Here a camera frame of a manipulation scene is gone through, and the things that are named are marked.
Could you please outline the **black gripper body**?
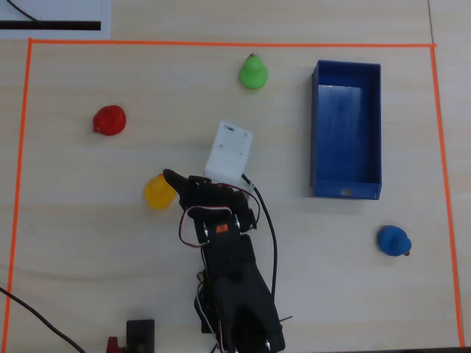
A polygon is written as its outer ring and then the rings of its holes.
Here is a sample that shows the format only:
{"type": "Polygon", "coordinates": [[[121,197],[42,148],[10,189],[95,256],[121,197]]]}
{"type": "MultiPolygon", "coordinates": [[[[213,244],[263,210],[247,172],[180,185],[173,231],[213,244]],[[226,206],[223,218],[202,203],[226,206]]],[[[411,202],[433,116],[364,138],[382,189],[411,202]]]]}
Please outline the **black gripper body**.
{"type": "Polygon", "coordinates": [[[227,183],[213,183],[203,176],[190,176],[180,186],[180,205],[227,207],[237,216],[242,232],[257,228],[257,216],[248,198],[257,202],[252,192],[227,183]]]}

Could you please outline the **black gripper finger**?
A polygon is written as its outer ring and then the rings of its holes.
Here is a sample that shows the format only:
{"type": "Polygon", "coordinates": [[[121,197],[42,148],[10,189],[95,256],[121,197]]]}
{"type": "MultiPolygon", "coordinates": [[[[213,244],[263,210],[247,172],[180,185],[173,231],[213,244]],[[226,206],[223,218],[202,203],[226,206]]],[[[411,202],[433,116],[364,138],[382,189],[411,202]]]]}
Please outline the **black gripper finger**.
{"type": "Polygon", "coordinates": [[[163,170],[165,181],[176,191],[180,200],[184,199],[188,193],[188,179],[171,169],[163,170]]]}

